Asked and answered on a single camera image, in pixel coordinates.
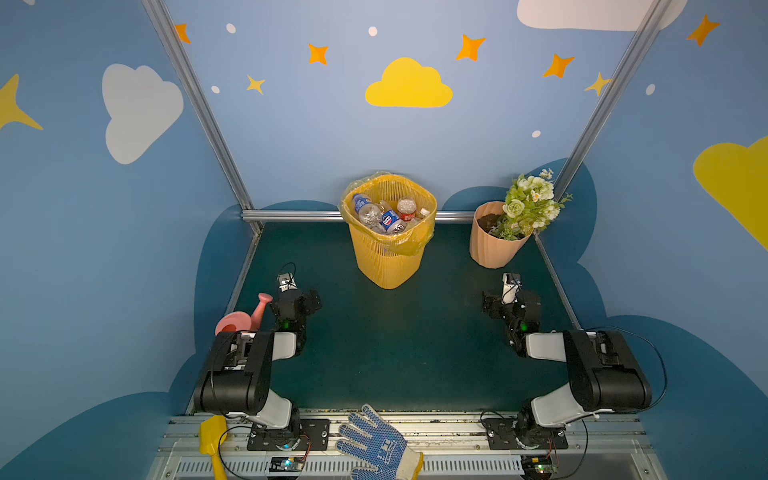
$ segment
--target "soil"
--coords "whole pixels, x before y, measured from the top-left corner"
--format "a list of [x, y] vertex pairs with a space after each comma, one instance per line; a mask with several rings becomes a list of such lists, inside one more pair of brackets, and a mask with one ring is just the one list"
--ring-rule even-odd
[[491, 231], [491, 228], [493, 228], [494, 225], [496, 225], [496, 222], [498, 222], [498, 218], [501, 215], [498, 214], [488, 214], [484, 217], [478, 218], [478, 226], [482, 228], [486, 233]]

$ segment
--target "yellow toy shovel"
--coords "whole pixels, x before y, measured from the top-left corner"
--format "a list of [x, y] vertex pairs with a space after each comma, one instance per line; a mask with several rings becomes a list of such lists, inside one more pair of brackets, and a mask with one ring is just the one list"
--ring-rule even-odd
[[214, 478], [216, 480], [227, 480], [227, 473], [224, 472], [224, 465], [221, 465], [219, 457], [219, 441], [227, 439], [224, 433], [227, 431], [227, 420], [216, 415], [200, 424], [200, 453], [210, 455], [210, 462], [214, 466]]

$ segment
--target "glove cuff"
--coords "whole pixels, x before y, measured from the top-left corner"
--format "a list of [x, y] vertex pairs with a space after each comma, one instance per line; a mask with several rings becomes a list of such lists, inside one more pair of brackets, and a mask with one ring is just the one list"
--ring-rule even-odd
[[416, 477], [419, 476], [419, 472], [423, 467], [424, 454], [421, 452], [414, 452], [406, 447], [406, 450], [402, 453], [400, 465], [397, 467], [395, 478], [397, 480], [416, 480]]

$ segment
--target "yellow cloud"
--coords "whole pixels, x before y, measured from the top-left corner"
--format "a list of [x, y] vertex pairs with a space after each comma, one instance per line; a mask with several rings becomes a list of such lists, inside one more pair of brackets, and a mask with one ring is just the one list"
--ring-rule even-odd
[[[764, 199], [768, 184], [768, 137], [751, 147], [717, 144], [707, 148], [694, 162], [694, 175], [704, 190], [768, 249]], [[734, 176], [738, 178], [736, 183], [730, 181]]]
[[382, 80], [366, 90], [366, 100], [376, 107], [434, 108], [448, 104], [453, 91], [432, 67], [412, 58], [398, 58], [384, 70]]

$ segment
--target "pink watering can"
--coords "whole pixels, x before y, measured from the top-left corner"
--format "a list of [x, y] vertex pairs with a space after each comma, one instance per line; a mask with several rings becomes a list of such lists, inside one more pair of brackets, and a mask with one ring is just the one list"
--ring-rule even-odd
[[261, 328], [261, 319], [264, 317], [266, 305], [272, 301], [272, 296], [268, 293], [259, 293], [259, 306], [253, 311], [253, 315], [245, 312], [232, 312], [219, 320], [216, 325], [216, 335], [221, 332], [256, 332]]

